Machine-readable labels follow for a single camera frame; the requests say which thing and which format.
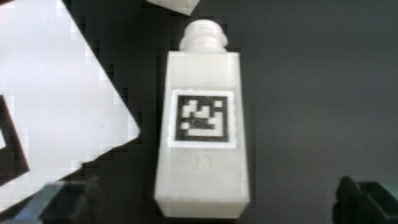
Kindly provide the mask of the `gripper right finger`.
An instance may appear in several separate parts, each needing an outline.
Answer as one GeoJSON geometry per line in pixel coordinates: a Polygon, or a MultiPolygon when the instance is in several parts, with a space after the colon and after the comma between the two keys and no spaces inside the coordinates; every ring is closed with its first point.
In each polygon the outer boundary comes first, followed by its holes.
{"type": "Polygon", "coordinates": [[[398,224],[398,182],[340,180],[335,224],[398,224]]]}

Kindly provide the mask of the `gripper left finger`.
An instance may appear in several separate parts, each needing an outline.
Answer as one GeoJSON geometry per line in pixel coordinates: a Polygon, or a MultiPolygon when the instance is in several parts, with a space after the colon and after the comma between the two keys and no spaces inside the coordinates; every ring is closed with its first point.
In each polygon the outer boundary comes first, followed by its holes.
{"type": "Polygon", "coordinates": [[[100,178],[45,185],[11,224],[102,224],[105,193],[100,178]]]}

